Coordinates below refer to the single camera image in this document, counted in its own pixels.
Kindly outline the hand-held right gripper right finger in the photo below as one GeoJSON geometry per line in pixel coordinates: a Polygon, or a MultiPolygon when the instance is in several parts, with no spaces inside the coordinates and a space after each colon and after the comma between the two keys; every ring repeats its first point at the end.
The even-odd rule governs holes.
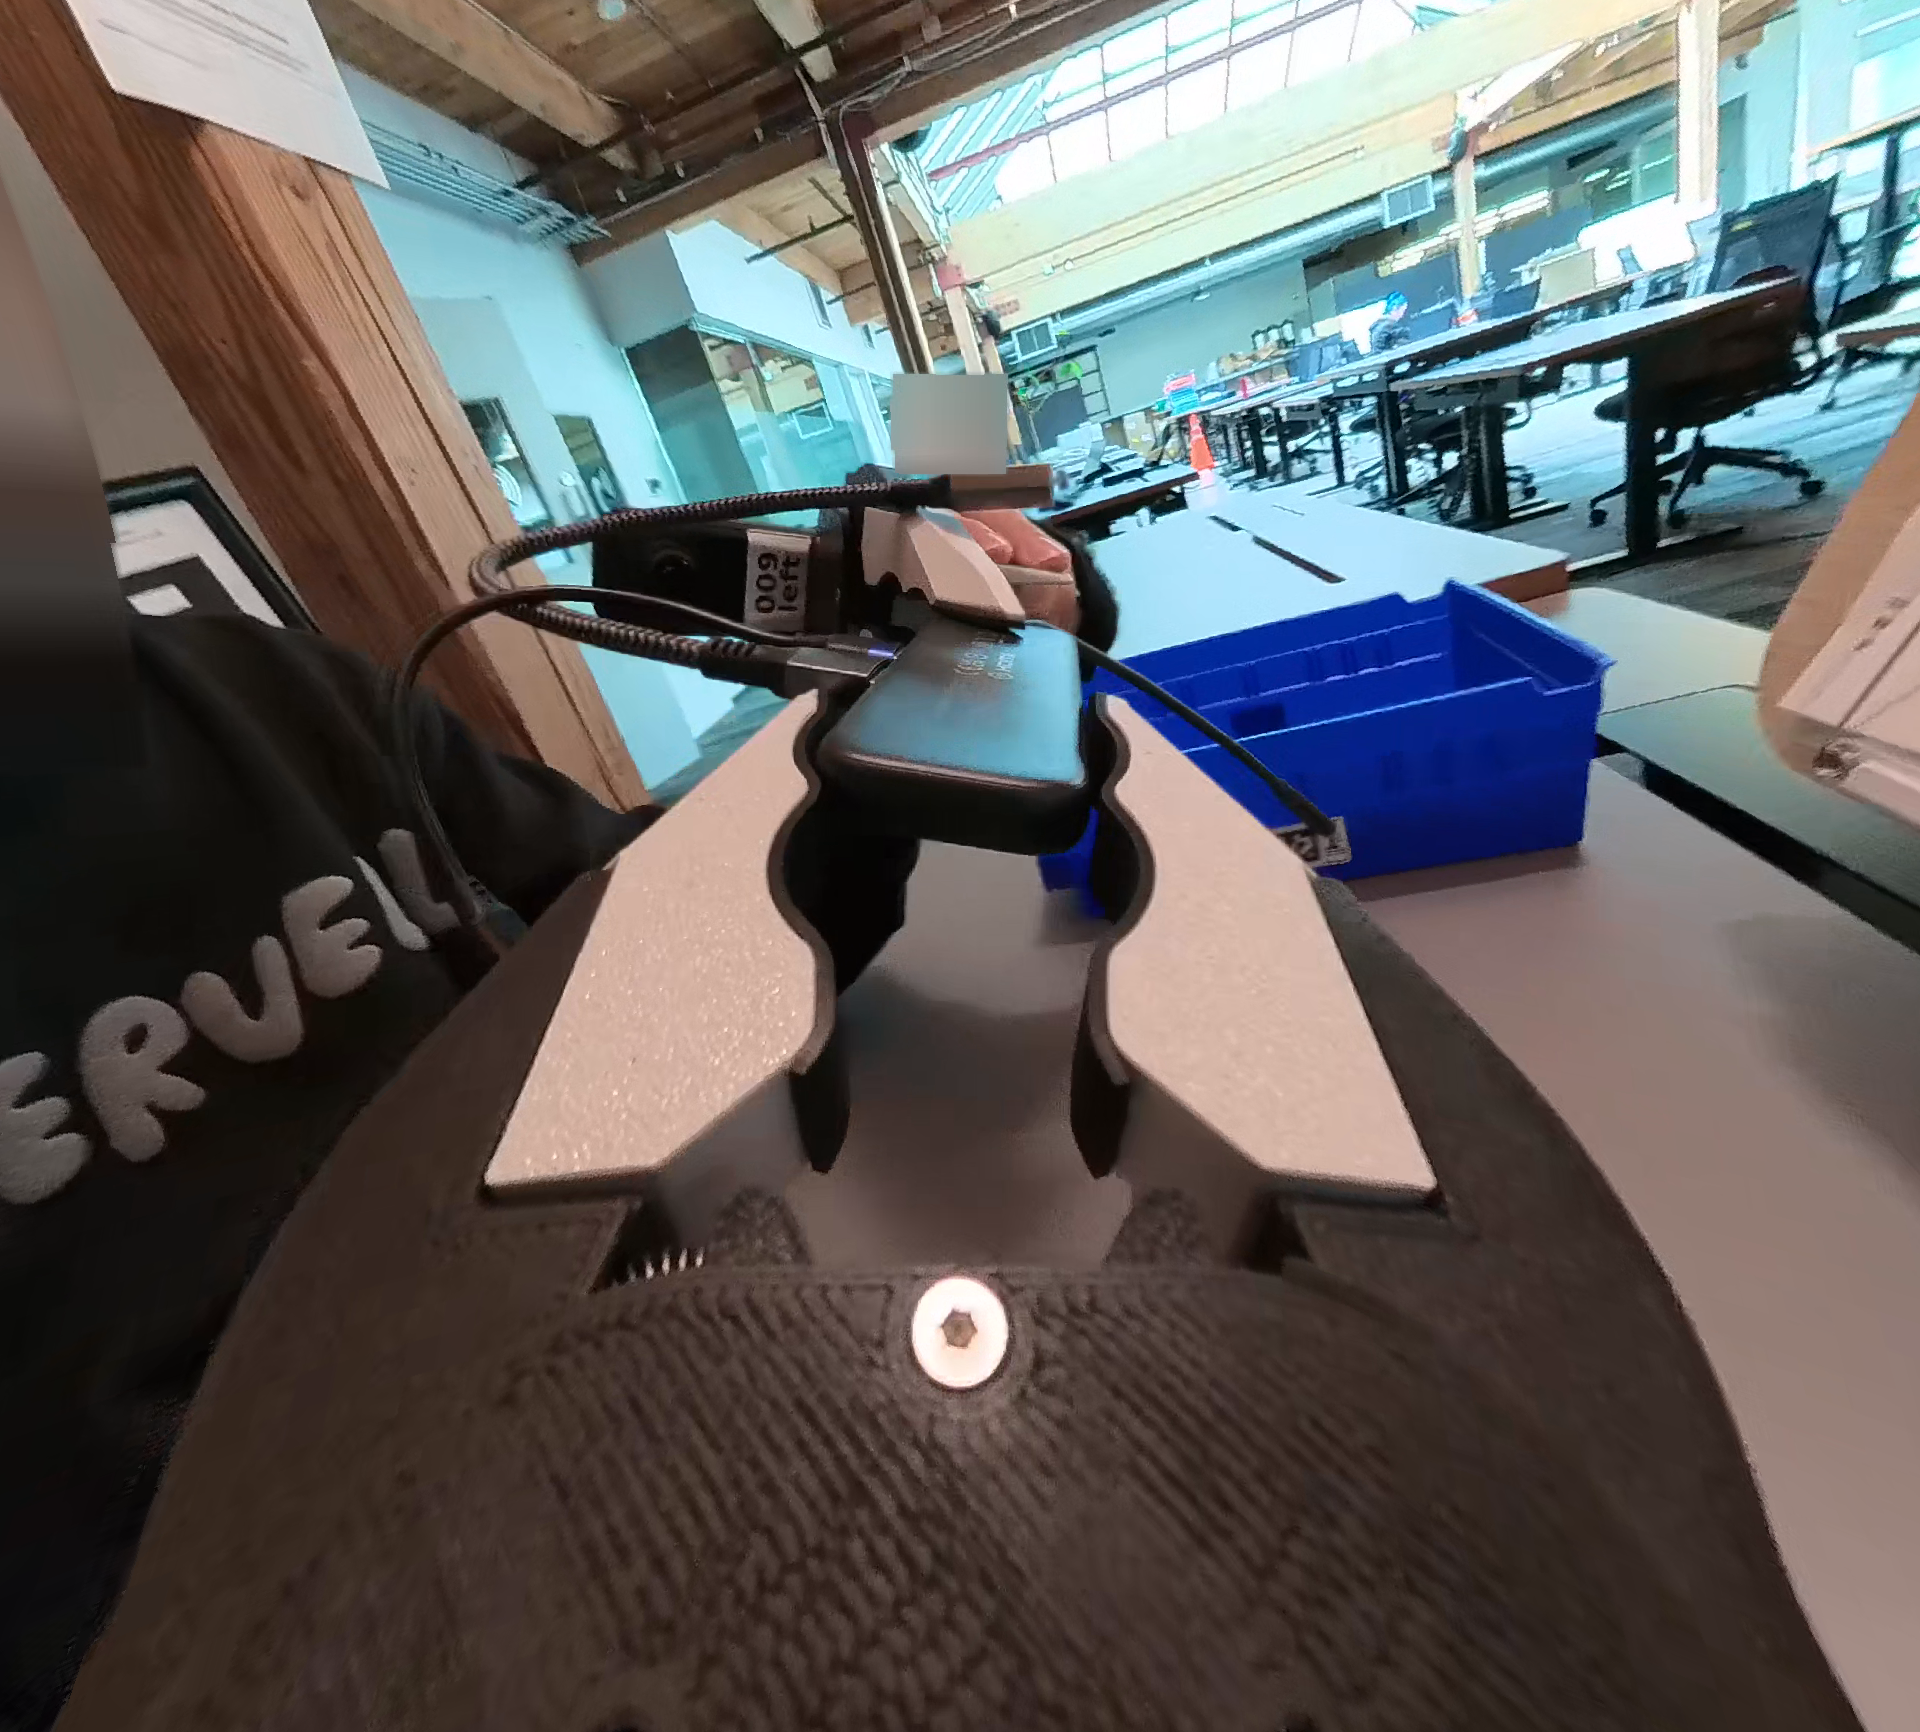
{"type": "Polygon", "coordinates": [[[1095,1179],[1200,1206],[1439,1192],[1317,879],[1133,707],[1096,699],[1092,898],[1105,915],[1075,1044],[1095,1179]]]}

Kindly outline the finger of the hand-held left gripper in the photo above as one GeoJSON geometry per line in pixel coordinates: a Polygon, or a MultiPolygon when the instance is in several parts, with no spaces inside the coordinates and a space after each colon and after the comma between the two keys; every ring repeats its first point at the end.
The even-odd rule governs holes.
{"type": "Polygon", "coordinates": [[[920,599],[937,617],[1017,631],[1027,611],[972,528],[946,507],[864,509],[864,583],[920,599]]]}

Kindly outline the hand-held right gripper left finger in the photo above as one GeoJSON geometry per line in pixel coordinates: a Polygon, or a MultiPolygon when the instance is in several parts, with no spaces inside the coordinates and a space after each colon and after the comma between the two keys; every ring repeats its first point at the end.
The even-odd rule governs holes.
{"type": "Polygon", "coordinates": [[[625,850],[507,1117],[500,1202],[725,1206],[847,1144],[828,942],[784,857],[822,794],[804,692],[625,850]]]}

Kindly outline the slim dark grey usb hub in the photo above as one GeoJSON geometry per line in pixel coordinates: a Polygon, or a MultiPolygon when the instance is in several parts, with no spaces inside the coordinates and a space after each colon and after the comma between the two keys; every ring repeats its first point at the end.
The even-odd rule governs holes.
{"type": "Polygon", "coordinates": [[[1054,624],[930,617],[825,732],[822,787],[899,839],[1069,852],[1092,818],[1079,665],[1054,624]]]}

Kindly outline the braided cable blue-ringed plug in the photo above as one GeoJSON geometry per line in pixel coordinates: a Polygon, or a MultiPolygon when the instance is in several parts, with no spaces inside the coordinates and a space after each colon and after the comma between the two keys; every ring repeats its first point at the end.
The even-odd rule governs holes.
{"type": "Polygon", "coordinates": [[[478,900],[466,862],[455,852],[420,766],[417,687],[437,651],[489,617],[511,618],[542,635],[589,651],[691,670],[708,680],[777,692],[859,699],[898,661],[882,642],[849,635],[783,640],[729,617],[658,595],[607,586],[493,587],[438,617],[414,645],[389,699],[389,737],[402,794],[410,804],[421,857],[450,888],[454,925],[438,945],[471,973],[483,976],[509,940],[493,908],[478,900]]]}

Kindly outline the blue plastic bin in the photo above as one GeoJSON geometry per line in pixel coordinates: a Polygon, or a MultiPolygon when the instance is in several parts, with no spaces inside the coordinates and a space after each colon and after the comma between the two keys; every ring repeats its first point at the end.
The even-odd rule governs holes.
{"type": "Polygon", "coordinates": [[[1336,881],[1582,841],[1612,658],[1477,586],[1123,661],[1336,821],[1317,864],[1336,881]]]}

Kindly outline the person's black sweatshirt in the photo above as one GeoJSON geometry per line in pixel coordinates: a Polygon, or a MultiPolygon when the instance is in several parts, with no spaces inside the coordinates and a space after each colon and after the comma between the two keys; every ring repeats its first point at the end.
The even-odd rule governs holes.
{"type": "Polygon", "coordinates": [[[4,779],[4,1726],[49,1729],[285,1219],[465,997],[389,676],[137,617],[133,759],[4,779]]]}

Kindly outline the black framed floor sign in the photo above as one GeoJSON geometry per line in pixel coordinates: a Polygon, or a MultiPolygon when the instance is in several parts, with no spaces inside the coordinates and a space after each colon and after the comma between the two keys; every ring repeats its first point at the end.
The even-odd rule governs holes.
{"type": "Polygon", "coordinates": [[[251,617],[317,632],[254,524],[194,467],[105,485],[119,583],[145,617],[251,617]]]}

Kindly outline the long wooden office desk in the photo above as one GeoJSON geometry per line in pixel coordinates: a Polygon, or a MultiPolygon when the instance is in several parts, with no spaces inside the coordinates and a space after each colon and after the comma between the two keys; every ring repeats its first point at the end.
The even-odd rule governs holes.
{"type": "Polygon", "coordinates": [[[1599,580],[1727,540],[1723,533],[1675,533],[1668,520],[1660,464],[1664,440],[1678,434],[1668,424],[1674,398],[1716,377],[1764,372],[1797,341],[1803,306],[1803,278],[1764,271],[1716,295],[1582,320],[1429,374],[1401,377],[1394,393],[1462,416],[1477,528],[1505,528],[1515,520],[1505,410],[1529,379],[1625,363],[1623,547],[1578,564],[1578,575],[1599,580]]]}

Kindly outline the printed instruction sheets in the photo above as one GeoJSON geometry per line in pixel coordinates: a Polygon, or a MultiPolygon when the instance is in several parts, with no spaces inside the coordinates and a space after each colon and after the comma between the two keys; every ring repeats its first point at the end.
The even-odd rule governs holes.
{"type": "Polygon", "coordinates": [[[1918,587],[1865,599],[1817,652],[1793,710],[1833,732],[1918,755],[1918,587]]]}

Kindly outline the wooden document stand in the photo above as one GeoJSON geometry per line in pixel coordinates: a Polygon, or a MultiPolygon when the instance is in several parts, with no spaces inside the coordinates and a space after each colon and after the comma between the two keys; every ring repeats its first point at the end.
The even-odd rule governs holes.
{"type": "Polygon", "coordinates": [[[1759,670],[1759,725],[1789,772],[1918,824],[1918,755],[1833,732],[1793,710],[1817,652],[1879,595],[1918,587],[1918,405],[1861,478],[1789,599],[1759,670]]]}

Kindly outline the black office chair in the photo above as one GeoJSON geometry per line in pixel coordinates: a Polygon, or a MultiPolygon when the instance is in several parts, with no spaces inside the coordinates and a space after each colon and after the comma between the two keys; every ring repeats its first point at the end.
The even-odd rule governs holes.
{"type": "Polygon", "coordinates": [[[1627,358],[1625,391],[1598,408],[1625,429],[1625,481],[1591,502],[1591,524],[1625,502],[1634,555],[1686,528],[1686,498],[1719,467],[1767,474],[1821,498],[1828,485],[1789,451],[1719,447],[1709,429],[1768,401],[1804,391],[1819,372],[1807,353],[1833,309],[1821,278],[1835,260],[1835,180],[1804,183],[1720,221],[1707,295],[1740,295],[1696,323],[1674,327],[1627,358]]]}

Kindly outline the wooden post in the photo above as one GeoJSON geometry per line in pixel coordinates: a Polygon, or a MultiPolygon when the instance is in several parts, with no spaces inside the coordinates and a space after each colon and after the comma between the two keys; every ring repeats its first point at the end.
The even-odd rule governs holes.
{"type": "Polygon", "coordinates": [[[511,538],[354,183],[114,93],[4,0],[4,105],[317,628],[400,666],[511,538]]]}

